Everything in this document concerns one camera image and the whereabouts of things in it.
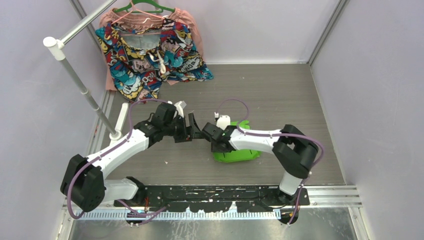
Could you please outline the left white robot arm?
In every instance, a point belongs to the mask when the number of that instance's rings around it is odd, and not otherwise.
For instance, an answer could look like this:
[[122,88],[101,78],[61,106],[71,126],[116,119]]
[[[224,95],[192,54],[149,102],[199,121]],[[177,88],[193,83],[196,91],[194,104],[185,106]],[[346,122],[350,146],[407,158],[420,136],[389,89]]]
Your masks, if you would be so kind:
[[164,137],[175,143],[201,139],[193,113],[184,116],[184,101],[161,103],[147,120],[143,120],[112,145],[86,157],[73,156],[65,171],[60,191],[67,205],[77,205],[84,213],[101,203],[122,200],[135,207],[145,203],[145,185],[134,177],[108,180],[107,177],[134,155],[147,150]]

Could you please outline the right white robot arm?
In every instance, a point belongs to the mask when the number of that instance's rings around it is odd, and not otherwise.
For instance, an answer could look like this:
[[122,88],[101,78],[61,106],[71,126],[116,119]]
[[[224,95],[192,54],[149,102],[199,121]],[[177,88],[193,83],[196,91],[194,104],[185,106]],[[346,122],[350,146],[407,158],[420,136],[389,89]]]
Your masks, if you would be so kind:
[[284,169],[277,198],[286,206],[297,199],[298,187],[324,155],[324,146],[319,141],[304,135],[290,124],[282,129],[265,131],[245,129],[237,125],[222,129],[207,123],[201,130],[201,136],[218,152],[255,150],[275,155]]

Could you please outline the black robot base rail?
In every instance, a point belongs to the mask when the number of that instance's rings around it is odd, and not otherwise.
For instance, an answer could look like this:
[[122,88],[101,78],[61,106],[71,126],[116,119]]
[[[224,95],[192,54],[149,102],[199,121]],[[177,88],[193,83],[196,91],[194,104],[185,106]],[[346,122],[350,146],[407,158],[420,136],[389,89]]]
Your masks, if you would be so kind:
[[305,188],[288,196],[277,185],[142,185],[135,197],[124,203],[153,212],[165,208],[174,213],[224,213],[235,205],[238,213],[259,213],[308,206],[310,200]]

